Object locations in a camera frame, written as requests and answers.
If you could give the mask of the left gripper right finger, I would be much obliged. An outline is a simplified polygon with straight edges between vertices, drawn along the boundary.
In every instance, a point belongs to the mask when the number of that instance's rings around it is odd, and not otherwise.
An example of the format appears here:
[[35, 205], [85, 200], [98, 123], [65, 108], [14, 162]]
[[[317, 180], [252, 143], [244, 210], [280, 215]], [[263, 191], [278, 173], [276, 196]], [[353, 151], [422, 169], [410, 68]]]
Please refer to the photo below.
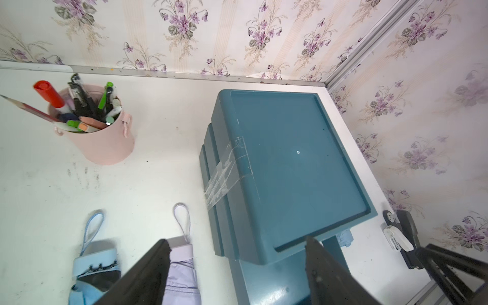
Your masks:
[[311, 304], [378, 304], [324, 246], [306, 238], [306, 274]]

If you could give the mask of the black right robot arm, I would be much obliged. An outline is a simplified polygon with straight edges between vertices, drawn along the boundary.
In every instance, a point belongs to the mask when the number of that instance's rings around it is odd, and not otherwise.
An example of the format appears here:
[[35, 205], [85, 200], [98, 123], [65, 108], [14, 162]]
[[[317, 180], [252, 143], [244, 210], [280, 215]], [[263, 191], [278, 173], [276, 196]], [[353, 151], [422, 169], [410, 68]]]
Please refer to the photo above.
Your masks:
[[[487, 263], [429, 244], [415, 251], [425, 270], [452, 304], [487, 304]], [[483, 284], [472, 290], [454, 271], [462, 271]]]

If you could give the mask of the teal drawer cabinet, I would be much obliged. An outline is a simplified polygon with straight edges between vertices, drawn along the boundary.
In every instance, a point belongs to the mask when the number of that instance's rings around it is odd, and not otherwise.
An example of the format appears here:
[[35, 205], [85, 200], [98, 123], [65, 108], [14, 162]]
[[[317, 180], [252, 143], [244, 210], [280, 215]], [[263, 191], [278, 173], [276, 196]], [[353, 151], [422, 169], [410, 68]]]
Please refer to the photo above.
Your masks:
[[377, 214], [317, 94], [220, 91], [200, 160], [240, 304], [309, 303], [307, 237], [347, 268], [338, 235]]

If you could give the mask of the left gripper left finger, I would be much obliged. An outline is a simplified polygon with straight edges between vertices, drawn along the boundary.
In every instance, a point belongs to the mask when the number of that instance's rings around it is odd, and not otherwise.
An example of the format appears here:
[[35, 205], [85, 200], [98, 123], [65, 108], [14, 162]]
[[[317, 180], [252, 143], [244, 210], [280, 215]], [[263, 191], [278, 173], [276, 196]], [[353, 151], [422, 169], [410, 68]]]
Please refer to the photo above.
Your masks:
[[96, 303], [161, 305], [169, 274], [170, 252], [167, 240], [157, 241]]

